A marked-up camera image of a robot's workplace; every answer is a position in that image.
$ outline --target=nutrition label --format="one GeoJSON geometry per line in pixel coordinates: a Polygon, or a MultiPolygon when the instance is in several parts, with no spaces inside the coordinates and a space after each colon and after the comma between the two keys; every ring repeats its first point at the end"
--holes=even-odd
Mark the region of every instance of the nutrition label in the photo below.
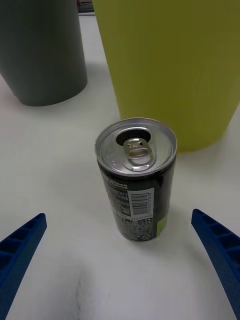
{"type": "Polygon", "coordinates": [[[154,188],[128,190],[103,176],[115,220],[121,233],[135,241],[150,240],[153,236],[154,188]]]}

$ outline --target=black can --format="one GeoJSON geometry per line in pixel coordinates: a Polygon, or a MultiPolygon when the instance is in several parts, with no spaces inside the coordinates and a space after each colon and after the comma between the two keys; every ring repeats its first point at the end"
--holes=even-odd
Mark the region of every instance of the black can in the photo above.
{"type": "Polygon", "coordinates": [[[174,133],[152,119],[126,119],[98,136],[98,165],[125,238],[149,241],[165,227],[176,150],[174,133]]]}

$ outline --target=can opening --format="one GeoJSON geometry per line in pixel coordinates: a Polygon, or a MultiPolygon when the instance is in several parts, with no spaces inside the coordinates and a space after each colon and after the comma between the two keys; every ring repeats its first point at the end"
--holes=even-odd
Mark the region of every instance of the can opening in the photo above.
{"type": "Polygon", "coordinates": [[[151,134],[147,130],[144,129],[132,129],[132,130],[127,130],[122,133],[120,133],[116,137],[116,143],[120,146],[124,145],[124,142],[132,139],[132,138],[141,138],[144,139],[147,143],[151,139],[151,134]]]}

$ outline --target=pull tab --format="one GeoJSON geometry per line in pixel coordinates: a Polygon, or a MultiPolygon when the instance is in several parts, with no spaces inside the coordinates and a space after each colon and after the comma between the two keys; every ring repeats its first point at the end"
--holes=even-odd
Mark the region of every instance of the pull tab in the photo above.
{"type": "Polygon", "coordinates": [[[134,171],[144,171],[155,162],[153,151],[143,138],[130,138],[124,142],[123,148],[134,171]]]}

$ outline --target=barcode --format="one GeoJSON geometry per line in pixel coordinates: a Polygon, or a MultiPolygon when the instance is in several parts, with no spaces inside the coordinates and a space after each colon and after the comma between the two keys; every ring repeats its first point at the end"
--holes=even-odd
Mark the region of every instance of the barcode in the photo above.
{"type": "Polygon", "coordinates": [[[127,191],[131,216],[152,217],[154,211],[154,188],[141,191],[127,191]]]}

